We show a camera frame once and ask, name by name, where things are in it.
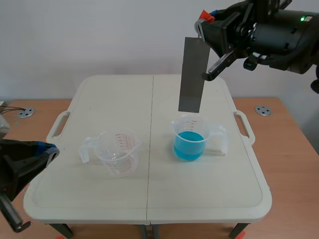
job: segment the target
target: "measuring cup with blue liquid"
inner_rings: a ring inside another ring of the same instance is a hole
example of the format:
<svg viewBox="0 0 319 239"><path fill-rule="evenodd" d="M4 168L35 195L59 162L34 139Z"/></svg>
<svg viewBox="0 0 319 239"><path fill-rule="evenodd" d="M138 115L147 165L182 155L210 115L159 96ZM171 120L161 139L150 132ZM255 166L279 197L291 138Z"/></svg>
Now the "measuring cup with blue liquid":
<svg viewBox="0 0 319 239"><path fill-rule="evenodd" d="M219 150L222 154L227 154L227 134L222 125L212 124L200 116L182 116L170 125L175 132L174 151L179 158L186 161L198 159L212 137L221 139Z"/></svg>

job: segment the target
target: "wooden desk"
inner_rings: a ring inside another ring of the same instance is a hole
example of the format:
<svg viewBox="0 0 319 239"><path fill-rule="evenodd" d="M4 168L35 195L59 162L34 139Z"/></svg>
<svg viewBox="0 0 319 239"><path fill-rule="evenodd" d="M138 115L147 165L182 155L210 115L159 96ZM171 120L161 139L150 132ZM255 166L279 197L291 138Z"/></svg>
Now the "wooden desk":
<svg viewBox="0 0 319 239"><path fill-rule="evenodd" d="M244 112L255 133L254 151L273 197L267 216L246 228L245 239L316 238L319 225L319 156L303 135L293 118L277 98L234 99L236 108ZM70 100L15 101L11 106L35 108L30 118L19 119L16 112L5 116L11 124L6 138L45 140L56 117L68 108ZM256 105L269 106L273 113L263 117L255 113ZM14 204L23 214L22 199ZM160 239L226 239L234 225L174 224L161 225ZM129 225L74 225L75 239L139 238L138 229ZM33 224L15 234L0 218L0 238L53 239L59 236L52 228Z"/></svg>

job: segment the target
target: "metal grommet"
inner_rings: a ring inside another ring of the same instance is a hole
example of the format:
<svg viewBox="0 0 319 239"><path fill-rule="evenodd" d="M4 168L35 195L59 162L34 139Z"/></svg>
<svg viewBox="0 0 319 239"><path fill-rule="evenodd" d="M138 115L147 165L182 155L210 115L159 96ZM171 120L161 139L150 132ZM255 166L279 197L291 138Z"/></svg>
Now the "metal grommet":
<svg viewBox="0 0 319 239"><path fill-rule="evenodd" d="M264 105L256 106L255 111L261 116L271 115L271 109L268 106L264 106Z"/></svg>
<svg viewBox="0 0 319 239"><path fill-rule="evenodd" d="M23 118L27 118L33 114L34 114L34 108L28 107L28 108L25 108L24 111L19 111L18 117L23 119Z"/></svg>

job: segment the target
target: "empty measuring cup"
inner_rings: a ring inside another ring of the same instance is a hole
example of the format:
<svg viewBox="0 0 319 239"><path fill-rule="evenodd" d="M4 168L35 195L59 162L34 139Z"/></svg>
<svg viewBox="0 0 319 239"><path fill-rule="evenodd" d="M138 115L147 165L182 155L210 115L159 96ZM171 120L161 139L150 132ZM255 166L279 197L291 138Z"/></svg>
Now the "empty measuring cup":
<svg viewBox="0 0 319 239"><path fill-rule="evenodd" d="M98 137L88 137L79 148L83 163L90 160L89 148L109 169L112 175L126 176L138 165L137 149L141 142L128 129L112 129Z"/></svg>
<svg viewBox="0 0 319 239"><path fill-rule="evenodd" d="M183 116L170 125L175 132L174 151L178 157L187 161L199 158L212 136L221 138L220 152L227 154L228 141L223 126L212 124L199 116Z"/></svg>

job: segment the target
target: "blue liquid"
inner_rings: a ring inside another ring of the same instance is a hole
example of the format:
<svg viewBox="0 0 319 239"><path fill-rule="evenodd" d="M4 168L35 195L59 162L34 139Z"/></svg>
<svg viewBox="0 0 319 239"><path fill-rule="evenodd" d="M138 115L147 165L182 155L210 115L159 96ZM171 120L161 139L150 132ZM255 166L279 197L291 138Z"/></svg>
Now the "blue liquid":
<svg viewBox="0 0 319 239"><path fill-rule="evenodd" d="M202 141L204 138L197 133L185 131L178 134L180 137L190 141ZM205 142L187 142L176 136L174 142L174 150L178 157L187 161L198 159L204 152Z"/></svg>

